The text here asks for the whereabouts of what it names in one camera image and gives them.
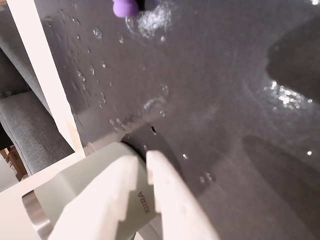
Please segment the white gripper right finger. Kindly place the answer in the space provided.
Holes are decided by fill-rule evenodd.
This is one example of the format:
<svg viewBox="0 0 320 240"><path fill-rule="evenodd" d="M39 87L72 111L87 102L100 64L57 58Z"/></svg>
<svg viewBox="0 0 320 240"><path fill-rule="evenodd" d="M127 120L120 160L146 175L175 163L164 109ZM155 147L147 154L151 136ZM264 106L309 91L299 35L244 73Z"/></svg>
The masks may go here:
<svg viewBox="0 0 320 240"><path fill-rule="evenodd" d="M179 173L158 150L146 153L147 182L164 240L217 240L218 234Z"/></svg>

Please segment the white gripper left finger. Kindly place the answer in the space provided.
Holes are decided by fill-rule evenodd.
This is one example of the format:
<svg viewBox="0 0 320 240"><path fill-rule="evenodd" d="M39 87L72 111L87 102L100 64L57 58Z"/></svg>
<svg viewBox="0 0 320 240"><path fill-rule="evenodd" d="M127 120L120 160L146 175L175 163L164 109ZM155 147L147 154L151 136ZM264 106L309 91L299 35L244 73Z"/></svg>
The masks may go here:
<svg viewBox="0 0 320 240"><path fill-rule="evenodd" d="M50 240L130 240L134 232L119 230L127 217L130 192L136 190L139 160L125 155L112 162L70 203Z"/></svg>

